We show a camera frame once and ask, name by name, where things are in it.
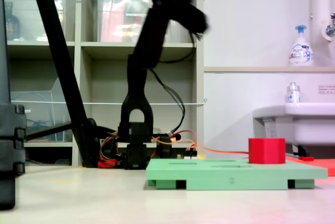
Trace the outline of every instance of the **green board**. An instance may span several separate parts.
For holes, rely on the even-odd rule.
[[[248,159],[152,159],[148,186],[157,189],[266,190],[314,188],[314,179],[327,178],[327,169],[286,161],[286,164],[249,164]]]

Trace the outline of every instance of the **plastic container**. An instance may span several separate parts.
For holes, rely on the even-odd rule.
[[[27,133],[30,134],[37,130],[42,130],[51,126],[56,126],[70,121],[68,108],[65,104],[63,91],[59,82],[56,80],[50,91],[31,91],[31,92],[11,92],[13,104],[20,104],[25,107],[27,116]],[[72,131],[59,132],[39,139],[38,141],[61,141],[71,142]]]
[[[8,40],[48,41],[36,0],[5,0],[5,3],[11,7],[6,12]],[[55,5],[66,41],[74,41],[75,0],[55,0]],[[11,31],[12,25],[8,21],[11,19],[18,28],[15,33]]]
[[[151,0],[98,0],[97,41],[136,43]],[[170,21],[165,42],[190,42],[188,31]]]
[[[287,101],[289,103],[301,103],[300,86],[296,83],[290,83],[287,87]]]
[[[267,138],[276,138],[277,137],[277,129],[276,122],[273,118],[263,118],[263,123],[265,127],[265,136]]]

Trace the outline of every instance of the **small bottle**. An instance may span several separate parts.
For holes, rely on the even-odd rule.
[[[290,83],[287,87],[287,100],[289,103],[300,103],[300,86],[296,83]]]
[[[5,2],[6,35],[7,40],[19,39],[21,36],[21,24],[13,15],[13,3]]]
[[[310,44],[304,36],[305,25],[297,26],[298,37],[293,44],[288,58],[289,66],[314,66],[314,54]]]

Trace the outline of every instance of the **red box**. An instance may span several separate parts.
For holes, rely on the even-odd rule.
[[[283,138],[249,139],[249,163],[285,164],[286,144]]]

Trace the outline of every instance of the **floor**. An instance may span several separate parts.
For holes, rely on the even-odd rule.
[[[335,177],[315,189],[160,191],[145,171],[28,167],[1,224],[335,223]]]

